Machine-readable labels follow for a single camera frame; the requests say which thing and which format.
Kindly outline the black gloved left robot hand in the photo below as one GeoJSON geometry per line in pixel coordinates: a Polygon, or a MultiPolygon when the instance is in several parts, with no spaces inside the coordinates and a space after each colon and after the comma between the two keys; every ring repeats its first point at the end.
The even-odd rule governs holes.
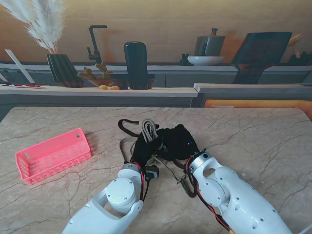
{"type": "Polygon", "coordinates": [[[141,167],[146,166],[148,160],[152,158],[152,154],[161,148],[162,143],[163,140],[159,136],[150,142],[146,142],[143,133],[140,133],[135,143],[131,161],[138,163],[141,167]]]}

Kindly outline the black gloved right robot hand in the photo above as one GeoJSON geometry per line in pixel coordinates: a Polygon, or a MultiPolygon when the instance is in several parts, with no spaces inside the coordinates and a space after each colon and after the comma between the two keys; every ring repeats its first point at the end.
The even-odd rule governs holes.
{"type": "Polygon", "coordinates": [[[163,148],[157,151],[161,159],[186,160],[199,152],[194,138],[182,124],[174,128],[159,129],[157,134],[163,142],[163,148]]]}

